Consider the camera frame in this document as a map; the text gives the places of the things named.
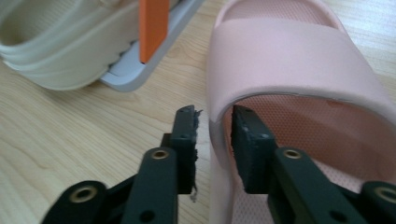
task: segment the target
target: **pink slide sandal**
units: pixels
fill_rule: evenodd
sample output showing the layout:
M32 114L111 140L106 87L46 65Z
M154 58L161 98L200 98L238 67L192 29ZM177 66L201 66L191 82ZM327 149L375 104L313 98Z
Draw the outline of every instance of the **pink slide sandal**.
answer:
M233 0L207 60L210 223L273 223L248 195L230 144L233 105L254 110L280 146L307 152L330 180L396 183L396 107L341 22L319 0Z

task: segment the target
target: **slipper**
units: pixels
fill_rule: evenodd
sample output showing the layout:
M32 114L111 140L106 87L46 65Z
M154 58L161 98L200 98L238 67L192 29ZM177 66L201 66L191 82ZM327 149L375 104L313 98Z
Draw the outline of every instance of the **slipper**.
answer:
M338 185L396 182L396 107L334 13L319 0L234 0L207 59L210 223L273 223L243 191L231 147L233 105L254 110L280 146L307 152Z
M0 55L10 68L52 90L95 81L138 38L138 0L20 0L6 6Z

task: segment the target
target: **wooden floor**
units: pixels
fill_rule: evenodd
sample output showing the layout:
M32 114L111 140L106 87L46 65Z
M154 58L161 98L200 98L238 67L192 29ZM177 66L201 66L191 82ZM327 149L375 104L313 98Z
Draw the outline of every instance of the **wooden floor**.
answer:
M179 223L207 223L209 149L205 60L226 0L206 0L148 82L117 92L99 82L48 91L0 63L0 223L38 223L69 186L112 187L136 173L143 153L171 132L184 105L203 109L197 148L198 201L179 199ZM326 0L396 101L396 2Z

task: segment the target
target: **orange strip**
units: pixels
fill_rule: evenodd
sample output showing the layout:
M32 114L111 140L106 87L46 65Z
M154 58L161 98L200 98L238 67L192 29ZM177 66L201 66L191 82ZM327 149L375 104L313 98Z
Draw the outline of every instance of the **orange strip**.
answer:
M139 0L140 62L147 63L168 32L169 0Z

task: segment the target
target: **wooden table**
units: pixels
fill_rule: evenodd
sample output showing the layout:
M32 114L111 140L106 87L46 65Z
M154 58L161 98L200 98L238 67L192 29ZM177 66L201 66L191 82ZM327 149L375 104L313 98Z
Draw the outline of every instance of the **wooden table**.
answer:
M206 0L148 82L117 92L96 82L48 91L0 64L0 223L38 223L69 186L112 187L137 172L143 153L171 132L184 105L206 111L205 59L225 0ZM396 100L396 2L326 0ZM179 199L179 223L207 223L210 162L207 115L197 148L199 196Z

